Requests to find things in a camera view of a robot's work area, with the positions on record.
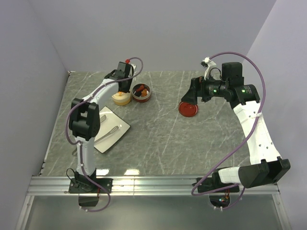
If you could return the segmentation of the cream round lid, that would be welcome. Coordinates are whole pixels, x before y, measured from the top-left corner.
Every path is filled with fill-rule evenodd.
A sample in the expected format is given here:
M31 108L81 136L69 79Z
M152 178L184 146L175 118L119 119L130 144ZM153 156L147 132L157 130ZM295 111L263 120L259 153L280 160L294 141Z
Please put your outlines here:
M131 93L130 92L118 92L118 93L115 93L112 97L128 97L128 96L131 96Z

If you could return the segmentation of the red round lid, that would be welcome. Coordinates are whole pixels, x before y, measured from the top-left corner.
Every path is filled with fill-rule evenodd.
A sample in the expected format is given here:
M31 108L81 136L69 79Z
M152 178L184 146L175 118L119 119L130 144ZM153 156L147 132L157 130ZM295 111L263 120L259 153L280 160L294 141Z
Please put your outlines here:
M198 106L186 102L180 102L178 105L178 111L184 117L193 117L198 112Z

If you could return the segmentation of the dark seaweed roll food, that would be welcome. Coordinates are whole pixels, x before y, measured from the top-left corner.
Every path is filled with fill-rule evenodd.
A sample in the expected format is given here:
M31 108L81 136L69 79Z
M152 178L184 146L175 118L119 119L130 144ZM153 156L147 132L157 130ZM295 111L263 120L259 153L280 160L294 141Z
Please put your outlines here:
M135 91L135 92L134 92L134 96L136 96L136 97L140 97L140 96L141 96L141 94L142 94L142 92L141 92L141 91L139 91L139 92Z

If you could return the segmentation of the red sausage food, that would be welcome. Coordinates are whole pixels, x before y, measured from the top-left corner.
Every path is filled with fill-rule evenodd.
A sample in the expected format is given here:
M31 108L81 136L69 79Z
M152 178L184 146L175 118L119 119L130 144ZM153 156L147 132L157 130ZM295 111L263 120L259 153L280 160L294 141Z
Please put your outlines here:
M144 85L140 85L137 89L136 92L142 92L145 89Z

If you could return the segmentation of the orange fried food piece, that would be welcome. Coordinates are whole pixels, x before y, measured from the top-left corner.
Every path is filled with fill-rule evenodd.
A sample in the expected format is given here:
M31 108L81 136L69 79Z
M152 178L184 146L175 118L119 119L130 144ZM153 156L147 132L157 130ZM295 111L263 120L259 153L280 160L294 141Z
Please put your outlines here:
M142 91L141 97L146 97L147 94L148 94L147 89L144 89L144 90Z

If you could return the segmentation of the metal tongs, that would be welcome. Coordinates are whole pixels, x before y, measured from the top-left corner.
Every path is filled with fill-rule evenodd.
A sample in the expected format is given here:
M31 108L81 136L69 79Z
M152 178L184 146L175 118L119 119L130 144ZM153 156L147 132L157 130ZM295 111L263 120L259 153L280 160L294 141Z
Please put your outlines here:
M100 118L100 122L102 123L105 120L106 120L106 115L102 115L102 117ZM113 127L109 132L107 132L106 134L104 134L100 138L96 138L95 141L94 141L94 144L101 141L102 139L114 134L117 130L119 130L119 126ZM71 154L72 154L72 156L76 156L77 155L77 149L75 149Z

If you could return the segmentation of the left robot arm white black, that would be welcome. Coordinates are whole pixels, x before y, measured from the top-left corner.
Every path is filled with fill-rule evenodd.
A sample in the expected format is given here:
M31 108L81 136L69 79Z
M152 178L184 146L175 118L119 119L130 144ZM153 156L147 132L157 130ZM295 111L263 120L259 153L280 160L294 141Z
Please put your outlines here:
M71 103L65 135L68 142L77 148L74 179L87 193L100 187L94 164L94 139L100 129L100 109L112 95L130 91L134 69L130 59L119 62L118 67L107 74L93 92L81 99L75 98Z

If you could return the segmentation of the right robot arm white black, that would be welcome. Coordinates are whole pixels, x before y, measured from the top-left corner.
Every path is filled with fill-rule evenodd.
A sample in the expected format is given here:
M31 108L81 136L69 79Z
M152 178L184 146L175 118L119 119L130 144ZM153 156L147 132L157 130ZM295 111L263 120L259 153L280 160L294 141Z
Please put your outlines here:
M258 91L254 85L244 83L242 64L222 64L219 80L211 75L211 71L216 69L212 60L206 58L201 64L206 68L204 76L191 79L190 88L182 102L197 105L199 98L202 102L213 97L224 98L241 124L250 160L248 166L215 166L208 178L196 183L203 186L201 192L221 192L238 185L253 188L277 183L291 168L290 161L281 157L272 142L262 114Z

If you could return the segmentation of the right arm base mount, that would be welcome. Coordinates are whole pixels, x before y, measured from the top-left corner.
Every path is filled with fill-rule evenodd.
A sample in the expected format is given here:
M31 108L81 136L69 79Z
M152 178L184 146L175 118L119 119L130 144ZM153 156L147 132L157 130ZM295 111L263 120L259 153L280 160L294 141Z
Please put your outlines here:
M203 193L203 192L208 192L214 189L220 189L223 187L231 186L234 185L233 183L228 183L228 184L223 184L220 181L214 182L214 179L211 177L206 178L198 187L197 187L197 192L198 193ZM240 191L239 186L233 186L231 188L227 188L221 191L216 191L217 193L225 193L225 192L230 192L230 193L238 193Z

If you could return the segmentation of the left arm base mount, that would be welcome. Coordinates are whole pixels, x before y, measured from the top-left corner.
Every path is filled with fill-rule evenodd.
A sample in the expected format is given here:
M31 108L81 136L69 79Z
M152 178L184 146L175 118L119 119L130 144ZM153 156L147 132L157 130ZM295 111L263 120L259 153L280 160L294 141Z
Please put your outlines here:
M113 179L98 178L96 180L96 183L99 184L99 186L93 184L88 180L85 180L85 182L80 182L72 178L68 192L70 194L106 194L107 192L111 193Z

